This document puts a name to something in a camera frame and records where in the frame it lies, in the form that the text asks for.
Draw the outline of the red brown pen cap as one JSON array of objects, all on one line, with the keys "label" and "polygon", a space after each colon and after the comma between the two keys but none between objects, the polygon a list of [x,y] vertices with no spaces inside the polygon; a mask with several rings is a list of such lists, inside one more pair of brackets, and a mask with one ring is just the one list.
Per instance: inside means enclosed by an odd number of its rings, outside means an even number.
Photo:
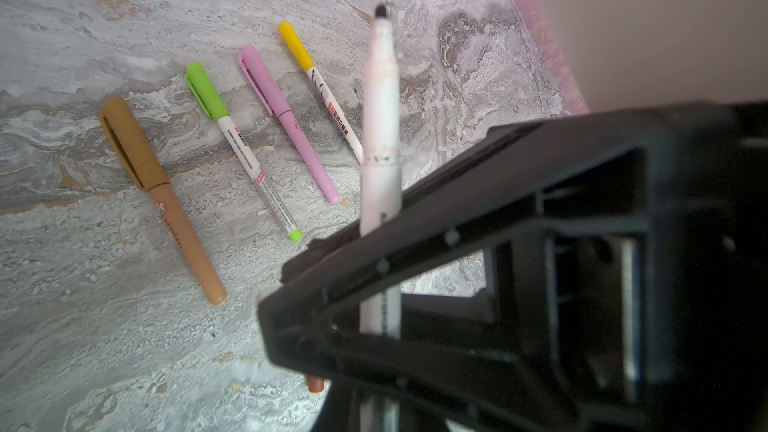
[{"label": "red brown pen cap", "polygon": [[306,375],[305,380],[310,393],[321,393],[325,389],[325,379],[317,376]]}]

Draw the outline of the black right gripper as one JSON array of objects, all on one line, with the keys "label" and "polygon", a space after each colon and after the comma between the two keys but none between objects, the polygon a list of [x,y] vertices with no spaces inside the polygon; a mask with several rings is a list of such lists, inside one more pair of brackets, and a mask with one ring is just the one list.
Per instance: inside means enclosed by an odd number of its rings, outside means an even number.
[{"label": "black right gripper", "polygon": [[745,431],[767,395],[767,107],[523,124],[497,251],[519,430]]}]

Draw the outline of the pink pen cap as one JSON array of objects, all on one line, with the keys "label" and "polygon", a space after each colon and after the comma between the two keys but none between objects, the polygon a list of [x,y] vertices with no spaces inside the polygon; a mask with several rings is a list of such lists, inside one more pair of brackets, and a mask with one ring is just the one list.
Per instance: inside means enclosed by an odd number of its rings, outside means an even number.
[{"label": "pink pen cap", "polygon": [[241,49],[237,60],[248,83],[270,115],[280,118],[291,112],[284,94],[252,44],[248,43]]}]

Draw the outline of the white pen yellow end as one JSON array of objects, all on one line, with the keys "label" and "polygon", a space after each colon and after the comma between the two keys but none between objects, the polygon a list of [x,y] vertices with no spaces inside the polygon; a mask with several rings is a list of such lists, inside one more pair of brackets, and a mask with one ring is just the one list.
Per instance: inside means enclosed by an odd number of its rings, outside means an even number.
[{"label": "white pen yellow end", "polygon": [[338,103],[336,97],[328,87],[327,81],[322,77],[322,74],[316,67],[311,68],[305,74],[310,79],[310,82],[319,94],[323,105],[328,110],[334,123],[340,130],[344,140],[352,150],[356,160],[359,164],[363,163],[363,146],[360,140],[357,138],[353,131],[342,107]]}]

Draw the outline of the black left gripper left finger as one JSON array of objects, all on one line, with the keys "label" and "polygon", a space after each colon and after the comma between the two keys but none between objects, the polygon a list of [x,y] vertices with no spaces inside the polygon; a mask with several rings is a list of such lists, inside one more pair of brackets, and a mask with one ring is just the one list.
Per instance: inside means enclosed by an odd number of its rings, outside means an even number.
[{"label": "black left gripper left finger", "polygon": [[311,432],[359,432],[360,391],[332,382]]}]

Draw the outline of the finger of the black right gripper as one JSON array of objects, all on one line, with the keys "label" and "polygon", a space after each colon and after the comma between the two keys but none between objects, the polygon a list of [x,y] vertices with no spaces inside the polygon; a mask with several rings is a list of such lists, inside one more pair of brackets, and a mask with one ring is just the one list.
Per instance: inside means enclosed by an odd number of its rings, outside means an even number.
[{"label": "finger of the black right gripper", "polygon": [[497,126],[405,194],[403,211],[368,235],[314,242],[283,269],[291,312],[350,307],[467,252],[535,228],[571,236],[647,229],[648,200],[606,166],[670,150],[663,114],[625,110]]},{"label": "finger of the black right gripper", "polygon": [[544,362],[525,356],[513,330],[486,322],[485,293],[406,294],[402,337],[362,334],[359,306],[284,287],[257,314],[278,366],[360,391],[443,410],[476,431],[573,431],[576,405]]}]

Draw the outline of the orange brown pen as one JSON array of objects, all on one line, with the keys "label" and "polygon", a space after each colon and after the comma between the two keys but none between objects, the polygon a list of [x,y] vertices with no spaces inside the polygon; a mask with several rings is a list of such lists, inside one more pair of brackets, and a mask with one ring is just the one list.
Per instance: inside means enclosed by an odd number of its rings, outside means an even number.
[{"label": "orange brown pen", "polygon": [[147,192],[208,301],[213,305],[224,302],[227,292],[173,191],[170,180],[168,184],[159,185]]}]

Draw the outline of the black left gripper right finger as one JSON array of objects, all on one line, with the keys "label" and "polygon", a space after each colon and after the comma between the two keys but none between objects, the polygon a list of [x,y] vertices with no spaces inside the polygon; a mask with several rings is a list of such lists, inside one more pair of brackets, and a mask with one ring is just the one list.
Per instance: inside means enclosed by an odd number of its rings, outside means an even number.
[{"label": "black left gripper right finger", "polygon": [[401,398],[399,430],[404,432],[449,432],[442,409]]}]

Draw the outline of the pink pen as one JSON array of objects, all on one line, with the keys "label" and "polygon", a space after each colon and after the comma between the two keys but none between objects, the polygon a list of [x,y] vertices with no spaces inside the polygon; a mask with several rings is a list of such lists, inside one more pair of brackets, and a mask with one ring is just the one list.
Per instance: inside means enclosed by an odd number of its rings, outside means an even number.
[{"label": "pink pen", "polygon": [[277,119],[297,149],[326,200],[330,204],[339,203],[341,200],[340,194],[329,177],[319,156],[301,129],[292,109],[291,112],[287,112]]}]

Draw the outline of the light green pen cap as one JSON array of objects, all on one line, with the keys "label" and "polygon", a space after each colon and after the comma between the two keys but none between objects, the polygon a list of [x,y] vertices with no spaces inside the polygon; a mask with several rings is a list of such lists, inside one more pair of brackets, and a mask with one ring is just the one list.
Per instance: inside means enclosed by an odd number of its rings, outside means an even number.
[{"label": "light green pen cap", "polygon": [[229,116],[228,109],[200,62],[193,62],[187,66],[185,79],[199,105],[209,118],[218,121]]}]

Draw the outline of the yellow pen cap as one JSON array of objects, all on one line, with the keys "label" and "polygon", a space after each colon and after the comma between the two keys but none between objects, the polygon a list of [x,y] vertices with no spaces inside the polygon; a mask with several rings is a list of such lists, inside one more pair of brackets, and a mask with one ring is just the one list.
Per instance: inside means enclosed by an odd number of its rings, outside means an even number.
[{"label": "yellow pen cap", "polygon": [[311,68],[313,68],[315,66],[314,61],[301,42],[291,23],[287,20],[283,21],[279,25],[278,31],[300,67],[305,72],[308,72]]}]

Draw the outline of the white pen red label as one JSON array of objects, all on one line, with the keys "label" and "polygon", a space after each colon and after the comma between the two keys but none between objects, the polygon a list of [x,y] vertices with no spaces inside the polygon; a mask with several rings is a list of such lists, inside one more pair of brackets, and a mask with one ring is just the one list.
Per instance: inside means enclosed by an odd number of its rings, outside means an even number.
[{"label": "white pen red label", "polygon": [[[400,76],[392,22],[387,7],[378,4],[363,87],[363,162],[361,176],[361,237],[396,217],[402,209],[400,163]],[[399,285],[360,304],[360,332],[399,339]],[[363,398],[360,431],[399,431],[398,403],[381,396]]]}]

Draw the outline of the white pen green end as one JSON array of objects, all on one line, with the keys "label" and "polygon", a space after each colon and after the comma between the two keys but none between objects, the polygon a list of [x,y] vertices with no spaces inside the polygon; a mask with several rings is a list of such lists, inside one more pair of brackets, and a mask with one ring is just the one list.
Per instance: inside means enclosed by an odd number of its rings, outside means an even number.
[{"label": "white pen green end", "polygon": [[223,117],[215,121],[221,129],[224,137],[247,173],[248,177],[258,190],[263,201],[270,209],[273,217],[277,220],[284,232],[292,242],[299,242],[302,238],[302,232],[289,212],[287,206],[280,197],[277,189],[265,174],[260,162],[254,155],[251,147],[245,141],[238,126],[231,118]]}]

